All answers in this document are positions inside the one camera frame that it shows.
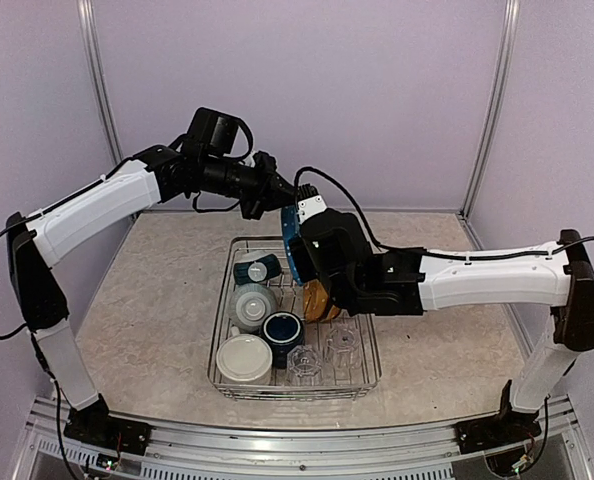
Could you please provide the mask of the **blue polka dot plate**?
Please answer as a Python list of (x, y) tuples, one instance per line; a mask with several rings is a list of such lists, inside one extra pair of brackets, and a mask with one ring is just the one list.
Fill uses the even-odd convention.
[(297, 218), (297, 209), (294, 205), (284, 206), (280, 212), (281, 235), (284, 246), (284, 251), (292, 275), (292, 279), (296, 285), (302, 286), (303, 281), (298, 273), (295, 260), (292, 255), (290, 242), (299, 236), (299, 223)]

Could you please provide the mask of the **yellow polka dot plate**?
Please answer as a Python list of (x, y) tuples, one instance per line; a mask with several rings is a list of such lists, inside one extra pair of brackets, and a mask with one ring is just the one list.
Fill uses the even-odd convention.
[(336, 319), (341, 313), (342, 313), (342, 310), (339, 307), (333, 305), (329, 309), (329, 311), (326, 314), (326, 316), (324, 317), (324, 320), (325, 321), (332, 321), (332, 320)]
[(303, 313), (307, 323), (325, 321), (333, 302), (319, 280), (311, 280), (303, 287)]

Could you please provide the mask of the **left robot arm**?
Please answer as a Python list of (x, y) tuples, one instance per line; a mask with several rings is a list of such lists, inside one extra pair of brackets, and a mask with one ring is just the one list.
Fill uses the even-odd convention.
[(128, 217), (180, 195), (203, 192), (238, 201), (246, 220), (258, 220), (294, 198), (275, 158), (265, 152), (254, 152), (250, 160), (232, 160), (199, 149), (183, 155), (155, 145), (55, 204), (7, 220), (11, 283), (23, 320), (56, 387), (81, 410), (79, 430), (95, 444), (110, 443), (117, 424), (94, 406), (101, 396), (75, 340), (68, 301), (53, 270), (81, 245)]

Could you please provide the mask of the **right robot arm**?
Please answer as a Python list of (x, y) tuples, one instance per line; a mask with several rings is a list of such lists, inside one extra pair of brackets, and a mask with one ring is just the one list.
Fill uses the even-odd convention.
[(594, 268), (585, 239), (564, 230), (556, 241), (523, 249), (446, 252), (421, 247), (373, 249), (357, 217), (302, 201), (281, 211), (282, 239), (294, 278), (319, 281), (334, 306), (351, 315), (420, 316), (464, 305), (539, 304), (546, 330), (511, 380), (488, 433), (512, 442), (528, 414), (594, 350)]

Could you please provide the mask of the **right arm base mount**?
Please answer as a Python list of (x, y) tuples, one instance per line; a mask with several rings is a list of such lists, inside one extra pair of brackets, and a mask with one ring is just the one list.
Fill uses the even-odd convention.
[(511, 385), (512, 381), (509, 380), (504, 386), (497, 413), (455, 424), (454, 431), (461, 454), (529, 440), (542, 433), (537, 421), (539, 410), (521, 413), (513, 409), (510, 402)]

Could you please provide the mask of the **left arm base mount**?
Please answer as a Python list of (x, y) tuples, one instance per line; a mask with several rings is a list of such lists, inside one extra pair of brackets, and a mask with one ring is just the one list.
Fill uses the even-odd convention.
[(144, 456), (152, 427), (145, 422), (113, 416), (101, 394), (91, 405), (70, 409), (64, 435), (117, 453)]

